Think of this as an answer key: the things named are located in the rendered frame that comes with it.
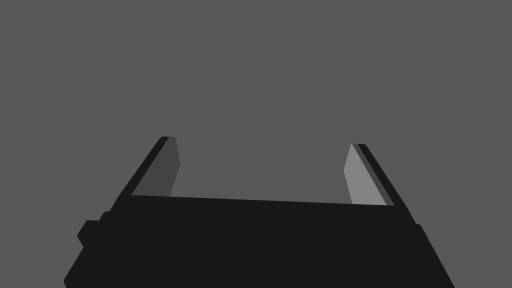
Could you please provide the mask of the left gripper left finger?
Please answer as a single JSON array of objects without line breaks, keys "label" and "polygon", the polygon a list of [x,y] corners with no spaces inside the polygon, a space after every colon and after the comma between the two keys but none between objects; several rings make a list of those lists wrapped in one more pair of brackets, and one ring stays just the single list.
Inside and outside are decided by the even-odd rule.
[{"label": "left gripper left finger", "polygon": [[159,138],[136,169],[119,197],[125,198],[134,195],[171,196],[180,164],[177,138],[169,136]]}]

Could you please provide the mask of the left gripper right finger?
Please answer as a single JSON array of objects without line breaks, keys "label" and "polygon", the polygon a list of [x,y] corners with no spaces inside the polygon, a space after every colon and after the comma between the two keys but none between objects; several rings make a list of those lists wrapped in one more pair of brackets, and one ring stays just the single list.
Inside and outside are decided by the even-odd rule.
[{"label": "left gripper right finger", "polygon": [[353,143],[349,146],[343,172],[352,204],[405,205],[367,145]]}]

